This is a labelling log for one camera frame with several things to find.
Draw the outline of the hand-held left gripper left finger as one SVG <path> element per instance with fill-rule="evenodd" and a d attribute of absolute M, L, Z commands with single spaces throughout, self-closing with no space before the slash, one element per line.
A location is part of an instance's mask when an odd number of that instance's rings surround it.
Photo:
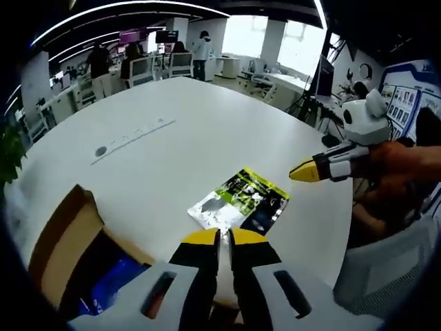
<path fill-rule="evenodd" d="M 70 322 L 74 330 L 207 330 L 217 287 L 218 228 L 185 237 L 168 262 L 124 285 L 113 306 Z"/>

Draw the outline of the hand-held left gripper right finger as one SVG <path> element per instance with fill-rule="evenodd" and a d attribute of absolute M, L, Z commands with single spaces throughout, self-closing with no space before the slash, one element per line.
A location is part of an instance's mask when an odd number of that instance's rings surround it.
<path fill-rule="evenodd" d="M 340 307 L 325 282 L 287 267 L 256 232 L 230 229 L 229 249 L 234 292 L 248 330 L 377 330 L 382 324 Z"/>

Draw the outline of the person's right hand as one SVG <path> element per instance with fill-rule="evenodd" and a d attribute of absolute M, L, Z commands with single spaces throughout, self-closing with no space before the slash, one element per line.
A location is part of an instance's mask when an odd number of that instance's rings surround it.
<path fill-rule="evenodd" d="M 418 167 L 418 147 L 406 147 L 397 141 L 385 141 L 368 147 L 368 154 L 350 162 L 354 179 L 410 181 Z"/>

